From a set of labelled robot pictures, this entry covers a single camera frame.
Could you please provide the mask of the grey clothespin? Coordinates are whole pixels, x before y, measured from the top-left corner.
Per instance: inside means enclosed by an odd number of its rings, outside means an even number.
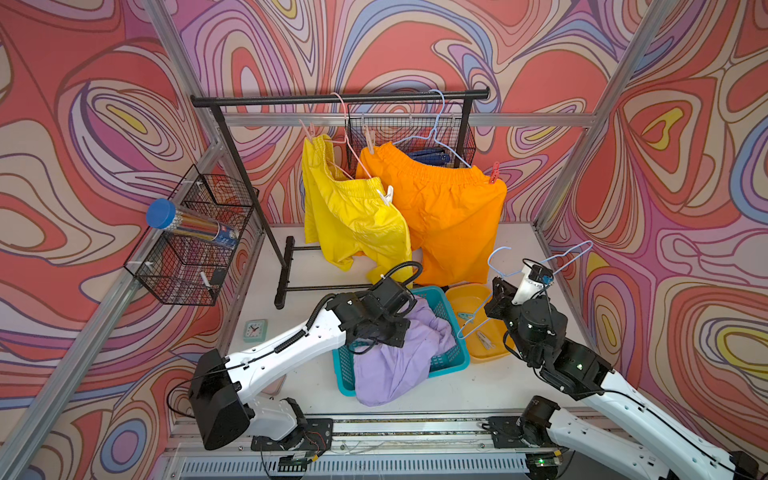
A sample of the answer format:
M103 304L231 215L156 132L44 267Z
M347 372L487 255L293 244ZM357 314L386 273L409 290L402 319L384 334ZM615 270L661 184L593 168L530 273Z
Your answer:
M494 343L491 341L491 339L490 339L490 338L489 338L487 335L485 335L483 332L481 332L481 331L478 331L478 332L476 333L476 336L477 336L477 338L478 338L479 342L481 343L481 345L483 346L483 348L484 348L486 351L490 351L490 350L493 350L493 349L495 348L495 344L494 344Z

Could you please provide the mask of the lilac shorts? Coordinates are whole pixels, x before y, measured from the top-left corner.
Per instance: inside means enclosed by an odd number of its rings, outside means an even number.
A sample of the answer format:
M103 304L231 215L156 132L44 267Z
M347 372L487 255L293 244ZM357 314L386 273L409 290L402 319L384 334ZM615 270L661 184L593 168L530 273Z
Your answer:
M406 315L410 327L401 348L381 344L354 361L355 396L368 407L390 403L424 382L432 358L456 346L451 324L419 297Z

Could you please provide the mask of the yellow shorts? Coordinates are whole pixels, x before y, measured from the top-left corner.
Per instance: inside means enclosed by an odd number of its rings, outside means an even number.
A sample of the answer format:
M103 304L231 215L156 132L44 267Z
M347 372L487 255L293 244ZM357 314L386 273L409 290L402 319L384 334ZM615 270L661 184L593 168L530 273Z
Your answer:
M407 222L384 198L381 180L348 178L328 136L303 141L301 170L305 241L319 245L328 263L346 272L357 256L365 256L374 263L366 278L375 283L412 260Z

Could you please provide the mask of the white clothespin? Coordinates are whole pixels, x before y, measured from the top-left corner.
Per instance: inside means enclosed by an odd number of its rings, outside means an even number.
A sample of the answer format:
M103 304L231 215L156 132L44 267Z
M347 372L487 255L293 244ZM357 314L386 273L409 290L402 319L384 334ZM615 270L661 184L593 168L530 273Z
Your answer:
M394 197L394 188L392 185L389 185L386 188L386 191L379 191L378 192L379 197L381 200L388 206L393 205L393 197Z

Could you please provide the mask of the pink clothespin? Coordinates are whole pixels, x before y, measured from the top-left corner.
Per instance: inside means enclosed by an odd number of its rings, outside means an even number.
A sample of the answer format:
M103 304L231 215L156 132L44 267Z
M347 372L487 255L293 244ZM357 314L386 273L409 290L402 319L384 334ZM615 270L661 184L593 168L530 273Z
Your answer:
M312 122L307 124L303 120L299 119L299 124L308 140L313 140L316 137L315 127Z

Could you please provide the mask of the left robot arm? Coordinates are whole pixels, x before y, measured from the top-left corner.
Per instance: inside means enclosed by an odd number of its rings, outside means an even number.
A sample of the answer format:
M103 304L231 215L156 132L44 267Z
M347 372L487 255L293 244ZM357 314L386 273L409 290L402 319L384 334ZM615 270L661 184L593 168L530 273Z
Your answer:
M249 436L255 448L290 451L321 439L295 399L274 399L265 389L290 370L356 342L403 347L407 315L417 303L409 286L422 271L416 261L400 263L365 290L325 295L306 321L259 346L203 354L183 383L203 448L215 451Z

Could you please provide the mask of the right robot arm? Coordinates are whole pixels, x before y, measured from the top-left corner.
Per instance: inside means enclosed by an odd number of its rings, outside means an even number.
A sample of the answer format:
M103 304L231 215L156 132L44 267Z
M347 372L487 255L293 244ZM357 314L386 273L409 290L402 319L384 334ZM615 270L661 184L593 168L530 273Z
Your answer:
M684 427L635 389L589 347L569 339L567 318L542 283L517 287L496 277L484 307L506 327L502 343L543 383L601 413L625 437L595 427L556 402L533 397L518 419L522 441L552 443L630 479L755 479L759 464L744 451L726 451Z

